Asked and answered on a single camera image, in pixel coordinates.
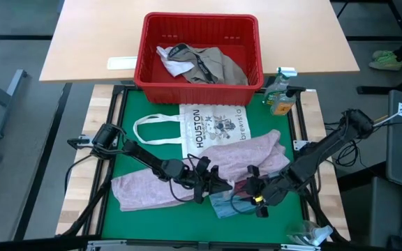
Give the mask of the maroon shirt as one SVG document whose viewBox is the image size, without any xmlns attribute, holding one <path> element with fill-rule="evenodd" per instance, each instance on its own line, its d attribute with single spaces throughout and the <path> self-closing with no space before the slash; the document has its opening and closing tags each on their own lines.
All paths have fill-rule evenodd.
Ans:
<svg viewBox="0 0 402 251">
<path fill-rule="evenodd" d="M 250 184 L 247 180 L 236 182 L 234 185 L 234 192 L 242 197 L 249 196 Z"/>
</svg>

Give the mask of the black desk foot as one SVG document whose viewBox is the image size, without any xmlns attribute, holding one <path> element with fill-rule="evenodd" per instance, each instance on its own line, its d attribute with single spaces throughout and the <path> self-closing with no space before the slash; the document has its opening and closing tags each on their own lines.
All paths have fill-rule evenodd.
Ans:
<svg viewBox="0 0 402 251">
<path fill-rule="evenodd" d="M 359 95 L 387 95 L 392 90 L 402 91 L 402 82 L 394 87 L 358 86 L 356 88 L 356 91 Z"/>
</svg>

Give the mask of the grey metal desk leg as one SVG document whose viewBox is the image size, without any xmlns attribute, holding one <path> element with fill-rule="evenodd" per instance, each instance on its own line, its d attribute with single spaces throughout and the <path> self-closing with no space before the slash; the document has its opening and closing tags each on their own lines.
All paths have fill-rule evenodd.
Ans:
<svg viewBox="0 0 402 251">
<path fill-rule="evenodd" d="M 27 77 L 27 72 L 18 69 L 6 90 L 0 88 L 0 139 L 3 138 L 4 128 L 10 115 L 10 110 L 15 99 L 18 87 L 22 80 Z"/>
</svg>

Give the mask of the green table mat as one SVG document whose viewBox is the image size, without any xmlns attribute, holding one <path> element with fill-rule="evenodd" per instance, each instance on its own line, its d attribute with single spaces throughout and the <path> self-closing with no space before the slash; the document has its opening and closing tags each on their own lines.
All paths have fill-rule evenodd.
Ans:
<svg viewBox="0 0 402 251">
<path fill-rule="evenodd" d="M 262 104 L 263 94 L 253 96 L 246 106 L 251 136 L 258 137 L 271 129 L 281 132 L 280 143 L 286 148 L 285 156 L 294 160 L 291 129 L 287 116 L 272 116 L 268 106 Z M 133 133 L 136 120 L 150 114 L 179 114 L 178 105 L 150 103 L 142 91 L 128 91 L 123 111 L 122 127 L 127 138 L 138 141 Z M 138 132 L 145 140 L 180 136 L 179 124 L 175 122 L 139 125 Z M 176 144 L 143 148 L 162 159 L 181 159 L 181 147 Z M 138 161 L 118 155 L 113 168 L 113 177 L 123 176 L 146 168 Z M 203 204 L 194 202 L 167 208 L 141 211 L 120 211 L 120 204 L 109 190 L 105 209 L 103 238 L 126 238 L 164 241 L 199 241 L 233 243 L 285 243 L 290 242 L 285 230 L 288 225 L 303 221 L 301 199 L 296 193 L 288 193 L 278 206 L 268 207 L 269 217 L 234 215 L 219 219 L 206 199 Z"/>
</svg>

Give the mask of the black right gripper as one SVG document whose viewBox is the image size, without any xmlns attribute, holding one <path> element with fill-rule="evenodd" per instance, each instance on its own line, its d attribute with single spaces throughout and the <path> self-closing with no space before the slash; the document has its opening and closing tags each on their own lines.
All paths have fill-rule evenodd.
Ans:
<svg viewBox="0 0 402 251">
<path fill-rule="evenodd" d="M 252 196 L 257 205 L 277 206 L 294 190 L 290 168 L 290 165 L 282 168 L 275 176 L 260 176 L 260 169 L 249 165 L 247 170 L 251 177 L 246 179 L 245 192 Z"/>
</svg>

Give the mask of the white printed tote bag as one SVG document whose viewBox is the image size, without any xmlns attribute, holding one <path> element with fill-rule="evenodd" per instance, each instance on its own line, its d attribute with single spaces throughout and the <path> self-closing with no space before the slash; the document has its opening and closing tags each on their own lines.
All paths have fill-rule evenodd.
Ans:
<svg viewBox="0 0 402 251">
<path fill-rule="evenodd" d="M 138 126 L 176 122 L 180 136 L 144 140 Z M 150 114 L 133 124 L 133 132 L 139 142 L 148 145 L 178 144 L 183 156 L 200 155 L 210 146 L 226 145 L 251 138 L 246 108 L 234 105 L 180 104 L 178 115 Z"/>
</svg>

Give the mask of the orange-label pump bottle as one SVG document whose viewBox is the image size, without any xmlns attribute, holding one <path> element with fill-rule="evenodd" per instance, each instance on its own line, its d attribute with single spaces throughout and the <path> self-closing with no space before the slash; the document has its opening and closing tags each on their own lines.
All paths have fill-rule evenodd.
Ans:
<svg viewBox="0 0 402 251">
<path fill-rule="evenodd" d="M 286 115 L 296 103 L 300 93 L 305 90 L 306 88 L 301 86 L 288 86 L 285 91 L 275 97 L 271 106 L 271 114 L 275 116 Z"/>
</svg>

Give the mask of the green shoe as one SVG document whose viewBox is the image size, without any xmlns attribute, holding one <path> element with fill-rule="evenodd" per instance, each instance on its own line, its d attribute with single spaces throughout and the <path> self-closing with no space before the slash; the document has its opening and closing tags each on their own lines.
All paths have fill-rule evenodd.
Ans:
<svg viewBox="0 0 402 251">
<path fill-rule="evenodd" d="M 377 50 L 368 66 L 376 70 L 398 71 L 402 68 L 402 60 L 393 51 Z"/>
</svg>

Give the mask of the white paper label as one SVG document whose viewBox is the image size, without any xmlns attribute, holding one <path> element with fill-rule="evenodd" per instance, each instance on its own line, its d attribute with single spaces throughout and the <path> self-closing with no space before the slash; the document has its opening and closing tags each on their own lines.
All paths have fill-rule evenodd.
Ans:
<svg viewBox="0 0 402 251">
<path fill-rule="evenodd" d="M 110 57 L 107 60 L 108 70 L 135 70 L 137 64 L 136 56 Z"/>
</svg>

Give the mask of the khaki trousers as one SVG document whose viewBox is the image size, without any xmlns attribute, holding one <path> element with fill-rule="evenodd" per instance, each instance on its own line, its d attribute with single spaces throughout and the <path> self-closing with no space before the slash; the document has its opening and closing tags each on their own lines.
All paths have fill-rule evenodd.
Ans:
<svg viewBox="0 0 402 251">
<path fill-rule="evenodd" d="M 182 75 L 191 84 L 248 86 L 244 71 L 218 47 L 196 48 L 179 43 L 165 52 L 168 63 L 177 63 L 172 75 Z"/>
</svg>

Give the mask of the white garment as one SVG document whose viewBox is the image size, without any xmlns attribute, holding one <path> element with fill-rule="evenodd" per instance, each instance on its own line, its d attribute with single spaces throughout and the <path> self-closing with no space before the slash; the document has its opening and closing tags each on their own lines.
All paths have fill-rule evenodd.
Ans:
<svg viewBox="0 0 402 251">
<path fill-rule="evenodd" d="M 171 76 L 176 77 L 182 75 L 195 67 L 191 62 L 169 60 L 168 55 L 171 49 L 172 47 L 166 47 L 165 49 L 160 46 L 156 47 L 156 53 L 161 58 L 161 62 Z"/>
</svg>

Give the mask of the light wooden desk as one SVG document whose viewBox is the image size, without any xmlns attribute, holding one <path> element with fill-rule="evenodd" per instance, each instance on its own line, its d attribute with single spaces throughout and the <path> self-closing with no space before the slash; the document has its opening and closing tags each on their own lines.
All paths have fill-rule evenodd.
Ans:
<svg viewBox="0 0 402 251">
<path fill-rule="evenodd" d="M 41 82 L 131 79 L 108 59 L 135 56 L 151 12 L 241 13 L 257 18 L 266 75 L 355 73 L 359 66 L 329 0 L 65 0 L 40 74 Z"/>
</svg>

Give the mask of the pink garment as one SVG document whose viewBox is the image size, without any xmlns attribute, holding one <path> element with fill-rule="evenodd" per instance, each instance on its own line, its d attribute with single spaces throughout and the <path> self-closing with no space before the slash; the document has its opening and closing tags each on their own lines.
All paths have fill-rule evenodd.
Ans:
<svg viewBox="0 0 402 251">
<path fill-rule="evenodd" d="M 279 142 L 281 134 L 273 129 L 267 134 L 226 145 L 210 146 L 198 155 L 218 165 L 219 176 L 231 185 L 248 178 L 247 167 L 254 165 L 262 175 L 280 171 L 290 163 L 285 147 Z M 121 211 L 137 211 L 171 207 L 193 198 L 193 191 L 181 185 L 158 180 L 149 168 L 113 178 L 112 193 Z"/>
</svg>

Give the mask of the light blue jeans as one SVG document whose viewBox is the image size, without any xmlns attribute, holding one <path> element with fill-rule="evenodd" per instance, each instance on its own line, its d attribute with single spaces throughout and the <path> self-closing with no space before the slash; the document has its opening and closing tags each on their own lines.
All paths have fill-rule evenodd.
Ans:
<svg viewBox="0 0 402 251">
<path fill-rule="evenodd" d="M 209 195 L 211 205 L 218 218 L 229 218 L 239 214 L 252 214 L 256 206 L 252 205 L 249 196 L 239 196 L 236 193 L 222 192 Z"/>
</svg>

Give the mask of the red plastic laundry bin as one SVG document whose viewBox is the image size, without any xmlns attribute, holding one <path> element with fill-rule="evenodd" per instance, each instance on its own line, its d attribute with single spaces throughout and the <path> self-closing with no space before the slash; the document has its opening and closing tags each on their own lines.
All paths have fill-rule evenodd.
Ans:
<svg viewBox="0 0 402 251">
<path fill-rule="evenodd" d="M 165 69 L 157 47 L 185 43 L 218 48 L 248 79 L 245 86 L 191 84 Z M 134 82 L 158 104 L 247 105 L 263 85 L 258 20 L 245 14 L 149 13 L 145 16 Z"/>
</svg>

